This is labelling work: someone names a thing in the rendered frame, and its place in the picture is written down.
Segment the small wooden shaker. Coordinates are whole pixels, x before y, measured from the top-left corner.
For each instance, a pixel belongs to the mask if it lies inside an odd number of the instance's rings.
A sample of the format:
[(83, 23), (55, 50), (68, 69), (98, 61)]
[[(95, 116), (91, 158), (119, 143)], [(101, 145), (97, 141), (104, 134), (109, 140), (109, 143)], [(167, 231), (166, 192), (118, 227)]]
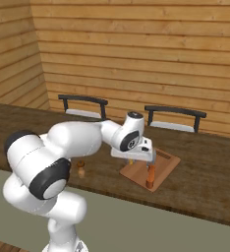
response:
[(86, 175), (86, 171), (85, 171), (85, 162), (83, 160), (79, 160), (77, 162), (77, 167), (78, 167), (78, 175), (79, 178), (84, 178)]

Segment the orange-handled knife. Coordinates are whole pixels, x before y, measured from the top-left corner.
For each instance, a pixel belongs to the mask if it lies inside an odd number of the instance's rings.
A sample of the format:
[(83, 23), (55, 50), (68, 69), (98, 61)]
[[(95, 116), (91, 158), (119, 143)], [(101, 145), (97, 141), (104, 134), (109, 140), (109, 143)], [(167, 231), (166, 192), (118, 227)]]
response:
[(148, 189), (151, 189), (154, 184), (154, 178), (155, 178), (155, 162), (156, 162), (156, 151), (153, 151), (152, 154), (152, 161), (148, 161), (147, 164), (147, 171), (148, 171), (148, 176), (145, 182), (145, 186)]

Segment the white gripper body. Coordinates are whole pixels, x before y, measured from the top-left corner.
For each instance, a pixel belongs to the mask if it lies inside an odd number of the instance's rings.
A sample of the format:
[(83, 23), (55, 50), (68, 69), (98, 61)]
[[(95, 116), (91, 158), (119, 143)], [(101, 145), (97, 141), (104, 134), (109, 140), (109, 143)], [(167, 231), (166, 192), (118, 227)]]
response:
[(147, 162), (155, 162), (156, 158), (156, 154), (153, 152), (153, 150), (145, 147), (132, 149), (127, 152), (118, 151), (115, 148), (112, 148), (111, 155), (115, 158), (135, 159)]

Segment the wooden cutting board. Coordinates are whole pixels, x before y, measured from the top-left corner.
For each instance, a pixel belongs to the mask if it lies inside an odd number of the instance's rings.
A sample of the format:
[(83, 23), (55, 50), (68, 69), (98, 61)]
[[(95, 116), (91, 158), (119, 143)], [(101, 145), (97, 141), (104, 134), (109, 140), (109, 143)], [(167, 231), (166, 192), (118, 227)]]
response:
[(151, 189), (148, 189), (145, 186), (148, 176), (147, 164), (145, 161), (136, 160), (133, 165), (127, 164), (120, 170), (120, 174), (142, 186), (144, 189), (154, 192), (180, 163), (180, 161), (181, 159), (179, 157), (168, 154), (161, 149), (156, 149), (155, 178)]

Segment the black chair with white seat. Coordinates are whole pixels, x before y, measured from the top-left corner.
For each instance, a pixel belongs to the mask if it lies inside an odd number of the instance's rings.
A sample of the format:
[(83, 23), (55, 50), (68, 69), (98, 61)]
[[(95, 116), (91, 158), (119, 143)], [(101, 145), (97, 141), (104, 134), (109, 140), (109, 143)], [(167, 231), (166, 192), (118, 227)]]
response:
[[(144, 107), (144, 110), (148, 112), (148, 120), (147, 120), (148, 126), (183, 131), (183, 132), (198, 133), (201, 119), (206, 118), (205, 112), (174, 106), (146, 105)], [(194, 126), (188, 126), (170, 122), (154, 121), (153, 120), (154, 112), (171, 112), (188, 116), (194, 116), (195, 117)]]
[[(100, 118), (102, 120), (106, 119), (105, 106), (108, 104), (108, 101), (106, 99), (86, 95), (76, 95), (76, 94), (59, 94), (58, 98), (63, 101), (64, 110), (68, 114), (75, 114), (91, 118)], [(84, 110), (70, 109), (68, 105), (69, 100), (81, 100), (97, 103), (100, 106), (100, 112), (96, 113)]]

